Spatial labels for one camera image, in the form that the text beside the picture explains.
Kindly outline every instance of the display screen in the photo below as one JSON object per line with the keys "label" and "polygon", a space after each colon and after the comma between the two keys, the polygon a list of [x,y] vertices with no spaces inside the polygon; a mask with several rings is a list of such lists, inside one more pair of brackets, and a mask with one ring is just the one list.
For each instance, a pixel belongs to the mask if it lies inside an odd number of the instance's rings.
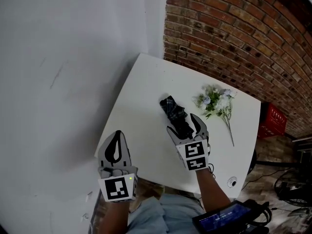
{"label": "display screen", "polygon": [[205,231],[213,231],[225,226],[249,212],[251,209],[240,204],[230,207],[199,221]]}

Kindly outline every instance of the flower stem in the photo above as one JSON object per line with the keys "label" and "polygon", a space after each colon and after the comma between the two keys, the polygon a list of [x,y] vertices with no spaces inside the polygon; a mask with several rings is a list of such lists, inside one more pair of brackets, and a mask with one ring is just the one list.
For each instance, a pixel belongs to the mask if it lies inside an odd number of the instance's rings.
{"label": "flower stem", "polygon": [[223,118],[223,120],[224,120],[226,126],[228,127],[228,130],[229,130],[230,136],[231,136],[231,140],[232,140],[232,144],[233,144],[233,146],[234,146],[234,140],[233,140],[232,131],[231,131],[231,126],[230,126],[230,119],[228,118],[227,115],[223,115],[222,118]]}

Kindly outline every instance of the denim shorts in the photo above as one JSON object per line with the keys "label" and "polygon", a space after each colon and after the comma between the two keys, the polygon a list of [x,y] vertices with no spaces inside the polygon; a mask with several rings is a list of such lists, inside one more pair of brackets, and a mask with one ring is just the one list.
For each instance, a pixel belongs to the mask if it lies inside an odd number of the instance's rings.
{"label": "denim shorts", "polygon": [[128,234],[197,234],[192,217],[205,211],[193,199],[172,194],[163,194],[144,200],[129,215]]}

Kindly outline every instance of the blue flower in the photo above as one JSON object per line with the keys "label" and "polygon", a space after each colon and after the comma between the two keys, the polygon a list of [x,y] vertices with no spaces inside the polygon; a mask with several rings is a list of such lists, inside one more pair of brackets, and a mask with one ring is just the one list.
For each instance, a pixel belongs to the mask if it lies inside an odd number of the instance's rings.
{"label": "blue flower", "polygon": [[209,103],[210,103],[210,97],[209,96],[207,96],[207,97],[205,97],[204,99],[203,99],[203,104],[204,105],[208,105]]}

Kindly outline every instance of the folded black cloth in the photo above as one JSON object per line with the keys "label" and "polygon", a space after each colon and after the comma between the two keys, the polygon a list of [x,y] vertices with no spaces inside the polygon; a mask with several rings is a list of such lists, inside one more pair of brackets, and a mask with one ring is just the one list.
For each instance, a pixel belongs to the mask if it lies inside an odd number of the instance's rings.
{"label": "folded black cloth", "polygon": [[172,96],[163,99],[160,102],[161,108],[165,111],[171,124],[175,127],[175,130],[180,139],[192,138],[194,130],[185,121],[187,113],[184,112],[184,107],[180,107],[176,104]]}

